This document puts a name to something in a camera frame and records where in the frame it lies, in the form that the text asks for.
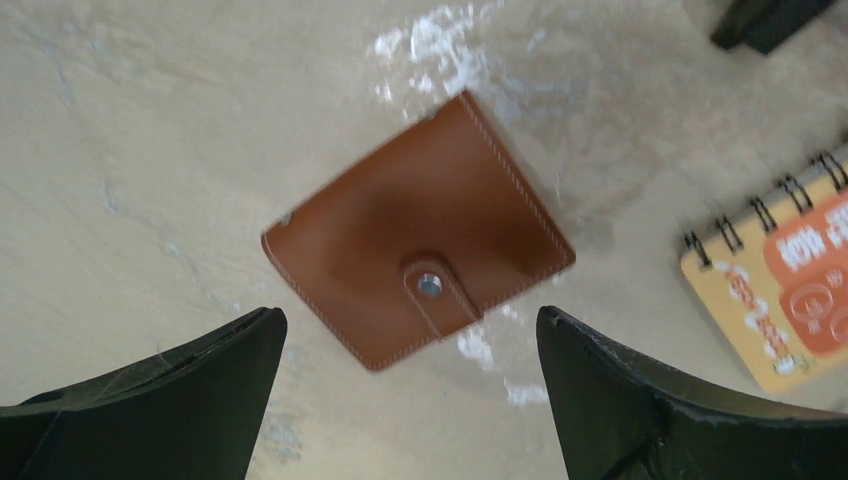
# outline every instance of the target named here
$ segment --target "leather tab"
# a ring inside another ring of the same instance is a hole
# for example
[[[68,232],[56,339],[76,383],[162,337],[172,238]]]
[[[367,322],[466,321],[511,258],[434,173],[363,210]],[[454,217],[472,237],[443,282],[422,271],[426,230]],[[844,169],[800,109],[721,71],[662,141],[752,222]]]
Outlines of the leather tab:
[[[419,257],[407,264],[401,275],[409,300],[440,340],[482,317],[441,259]]]

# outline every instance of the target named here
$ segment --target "spiral binding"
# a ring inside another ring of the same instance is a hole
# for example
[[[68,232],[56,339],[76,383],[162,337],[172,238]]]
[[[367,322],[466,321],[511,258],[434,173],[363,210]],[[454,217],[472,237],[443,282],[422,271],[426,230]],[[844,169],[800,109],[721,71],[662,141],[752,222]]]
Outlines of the spiral binding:
[[[821,152],[816,154],[810,159],[810,165],[818,165],[826,171],[833,181],[833,188],[836,189],[837,192],[841,192],[848,188],[848,171],[846,171],[842,164],[839,163],[831,153]],[[783,190],[790,198],[792,198],[792,202],[795,204],[795,208],[798,209],[798,213],[800,215],[805,215],[815,207],[809,193],[807,193],[807,189],[804,188],[804,185],[801,184],[801,182],[799,182],[793,175],[786,174],[783,178],[777,180],[775,184],[777,188]],[[774,217],[762,198],[751,197],[748,199],[748,205],[753,208],[754,212],[760,218],[760,223],[762,224],[763,231],[766,235],[777,230],[777,222],[774,220]],[[733,226],[733,222],[727,217],[727,215],[722,215],[716,218],[714,226],[716,230],[721,233],[722,238],[724,238],[724,243],[727,244],[727,248],[730,249],[731,253],[736,254],[737,252],[745,249],[745,242],[742,241],[742,238]],[[707,254],[703,242],[701,242],[695,232],[690,231],[686,233],[683,240],[686,244],[687,251],[693,251],[696,255],[698,255],[698,258],[701,261],[701,268],[706,269],[712,266],[712,259]]]

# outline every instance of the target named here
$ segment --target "brown leather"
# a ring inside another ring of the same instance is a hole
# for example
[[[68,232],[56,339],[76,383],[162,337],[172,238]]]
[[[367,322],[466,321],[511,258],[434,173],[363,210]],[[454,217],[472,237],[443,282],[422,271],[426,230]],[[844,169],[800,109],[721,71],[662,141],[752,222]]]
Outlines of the brown leather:
[[[468,92],[283,217],[262,245],[371,370],[574,262]],[[424,274],[439,277],[439,295],[419,291]]]

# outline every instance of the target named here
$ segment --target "black wire ring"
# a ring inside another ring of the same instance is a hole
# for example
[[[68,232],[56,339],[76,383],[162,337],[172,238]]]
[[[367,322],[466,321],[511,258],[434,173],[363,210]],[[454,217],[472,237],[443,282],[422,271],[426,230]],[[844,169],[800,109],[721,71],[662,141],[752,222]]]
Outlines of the black wire ring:
[[[841,192],[843,188],[848,186],[848,172],[845,171],[845,168],[841,163],[837,162],[836,159],[833,158],[833,154],[830,152],[819,153],[810,159],[810,164],[819,164],[827,171],[830,178],[833,180],[833,188],[835,188],[837,192]]]
[[[727,215],[722,215],[721,218],[716,219],[716,228],[719,229],[721,236],[724,237],[724,243],[727,244],[730,253],[736,253],[745,248],[745,244],[742,243],[742,239],[739,238],[739,234],[736,233],[736,229],[733,228],[733,223],[727,218]]]
[[[693,250],[698,255],[698,258],[701,259],[701,268],[712,266],[713,262],[710,260],[710,256],[707,255],[707,251],[704,249],[704,244],[701,243],[701,239],[695,235],[695,232],[687,233],[684,235],[683,240],[686,242],[686,248]]]
[[[790,197],[792,197],[792,201],[795,202],[795,207],[798,209],[798,213],[804,215],[813,209],[813,201],[810,199],[810,195],[807,193],[807,189],[801,185],[801,182],[798,181],[797,178],[792,175],[786,174],[782,180],[777,181],[777,186],[782,188]],[[798,197],[795,195],[795,192],[801,192],[801,195],[804,197],[804,204],[798,200]]]
[[[774,221],[774,217],[771,216],[771,212],[769,212],[768,207],[760,197],[751,197],[748,199],[748,204],[754,207],[754,211],[757,212],[757,216],[760,217],[760,221],[763,223],[763,230],[766,233],[771,233],[774,230],[777,230],[777,222]]]

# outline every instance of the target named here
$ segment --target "notebook logo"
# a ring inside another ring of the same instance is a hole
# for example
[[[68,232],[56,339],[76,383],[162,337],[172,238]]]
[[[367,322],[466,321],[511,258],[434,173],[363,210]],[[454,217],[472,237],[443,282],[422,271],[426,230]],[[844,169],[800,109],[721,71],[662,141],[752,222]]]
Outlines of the notebook logo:
[[[758,297],[750,284],[748,272],[738,266],[716,262],[717,270],[724,273],[730,287],[730,296],[745,305],[745,325],[758,332],[765,340],[763,350],[774,359],[774,371],[778,375],[792,375],[798,370],[806,370],[807,362],[802,356],[793,355],[787,341],[789,334],[777,328],[769,315],[769,304]]]

